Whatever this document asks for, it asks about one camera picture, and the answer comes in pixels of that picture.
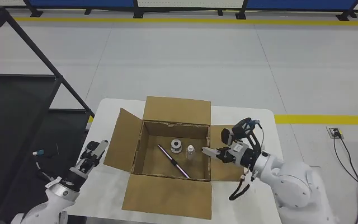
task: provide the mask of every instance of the black metal pole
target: black metal pole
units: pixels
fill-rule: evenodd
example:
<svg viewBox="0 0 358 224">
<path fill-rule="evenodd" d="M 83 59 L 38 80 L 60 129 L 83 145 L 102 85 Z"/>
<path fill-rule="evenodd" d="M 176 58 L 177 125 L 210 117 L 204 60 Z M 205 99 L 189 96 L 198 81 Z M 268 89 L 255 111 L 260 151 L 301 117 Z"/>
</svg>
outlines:
<svg viewBox="0 0 358 224">
<path fill-rule="evenodd" d="M 44 13 L 43 11 L 38 11 L 34 6 L 32 6 L 29 0 L 23 0 L 23 2 L 31 11 L 30 17 L 40 17 Z"/>
<path fill-rule="evenodd" d="M 143 18 L 144 12 L 139 9 L 138 0 L 133 0 L 134 14 L 133 18 Z"/>
<path fill-rule="evenodd" d="M 89 15 L 92 12 L 92 10 L 90 8 L 86 9 L 86 11 L 84 12 L 85 15 Z"/>
<path fill-rule="evenodd" d="M 247 7 L 247 3 L 248 3 L 248 0 L 244 0 L 244 2 L 242 3 L 242 7 L 241 7 L 239 13 L 235 14 L 236 19 L 238 19 L 238 20 L 245 20 L 246 19 L 245 10 L 246 10 L 246 7 Z"/>
<path fill-rule="evenodd" d="M 4 23 L 6 22 L 6 10 L 4 7 L 0 6 L 0 27 L 2 27 L 2 25 L 4 25 Z"/>
<path fill-rule="evenodd" d="M 81 97 L 75 92 L 72 86 L 65 80 L 61 73 L 55 68 L 55 66 L 48 60 L 45 54 L 36 46 L 36 44 L 31 40 L 31 38 L 25 33 L 21 26 L 13 19 L 9 12 L 7 12 L 7 22 L 10 26 L 17 32 L 17 34 L 24 40 L 24 42 L 31 48 L 31 50 L 41 59 L 41 61 L 53 72 L 56 78 L 62 79 L 62 84 L 67 88 L 67 90 L 76 98 L 76 100 L 85 108 L 87 112 L 91 113 L 91 116 L 94 118 L 95 114 L 87 106 L 87 104 L 81 99 Z"/>
<path fill-rule="evenodd" d="M 354 14 L 353 10 L 357 6 L 357 4 L 358 4 L 358 0 L 356 0 L 347 11 L 344 11 L 342 14 L 337 15 L 336 17 L 340 21 L 349 21 L 348 16 Z"/>
</svg>

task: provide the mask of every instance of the white bottle cap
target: white bottle cap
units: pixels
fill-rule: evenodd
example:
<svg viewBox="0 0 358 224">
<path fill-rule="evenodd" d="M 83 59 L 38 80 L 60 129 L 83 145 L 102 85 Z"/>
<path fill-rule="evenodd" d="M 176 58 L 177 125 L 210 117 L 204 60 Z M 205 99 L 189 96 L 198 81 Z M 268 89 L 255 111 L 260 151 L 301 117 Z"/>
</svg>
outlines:
<svg viewBox="0 0 358 224">
<path fill-rule="evenodd" d="M 194 147 L 192 145 L 188 146 L 188 152 L 194 152 Z"/>
</svg>

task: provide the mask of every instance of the white table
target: white table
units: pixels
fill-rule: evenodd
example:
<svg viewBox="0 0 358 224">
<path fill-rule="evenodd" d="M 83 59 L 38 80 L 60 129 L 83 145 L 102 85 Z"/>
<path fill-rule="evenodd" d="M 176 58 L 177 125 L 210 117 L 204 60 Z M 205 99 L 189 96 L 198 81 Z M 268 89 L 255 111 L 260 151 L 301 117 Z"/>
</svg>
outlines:
<svg viewBox="0 0 358 224">
<path fill-rule="evenodd" d="M 103 99 L 98 107 L 84 146 L 90 141 L 111 141 L 120 108 L 124 108 L 139 118 L 143 117 L 145 101 Z M 265 131 L 265 151 L 282 158 L 275 118 L 271 111 L 264 109 L 211 107 L 211 124 L 236 124 L 246 117 L 259 119 Z M 255 132 L 259 141 L 261 130 Z M 239 224 L 280 224 L 271 188 L 254 181 L 249 191 L 231 202 L 229 195 L 236 189 L 236 182 L 212 181 L 212 219 L 202 220 L 164 214 L 133 212 L 122 210 L 129 174 L 103 165 L 92 170 L 81 188 L 76 204 L 67 209 L 69 214 L 87 217 L 110 218 L 115 220 L 151 223 L 239 223 Z"/>
</svg>

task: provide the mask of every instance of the blue wall panel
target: blue wall panel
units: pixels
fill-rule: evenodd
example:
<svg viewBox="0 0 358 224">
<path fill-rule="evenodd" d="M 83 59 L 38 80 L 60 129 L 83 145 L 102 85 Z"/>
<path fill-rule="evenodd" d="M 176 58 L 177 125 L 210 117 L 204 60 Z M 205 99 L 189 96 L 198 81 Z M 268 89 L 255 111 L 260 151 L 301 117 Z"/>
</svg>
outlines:
<svg viewBox="0 0 358 224">
<path fill-rule="evenodd" d="M 30 3 L 33 6 L 133 6 L 133 0 L 30 0 Z"/>
<path fill-rule="evenodd" d="M 248 8 L 289 8 L 305 10 L 346 10 L 354 0 L 249 0 Z"/>
</svg>

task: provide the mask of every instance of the white wall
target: white wall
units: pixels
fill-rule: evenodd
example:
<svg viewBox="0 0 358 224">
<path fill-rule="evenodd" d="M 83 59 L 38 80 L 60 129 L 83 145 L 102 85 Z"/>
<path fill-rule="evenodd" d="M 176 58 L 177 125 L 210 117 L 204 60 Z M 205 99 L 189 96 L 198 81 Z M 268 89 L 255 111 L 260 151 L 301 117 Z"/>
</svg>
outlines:
<svg viewBox="0 0 358 224">
<path fill-rule="evenodd" d="M 240 8 L 243 0 L 138 0 L 141 7 Z"/>
<path fill-rule="evenodd" d="M 24 6 L 22 0 L 0 0 L 0 6 Z"/>
</svg>

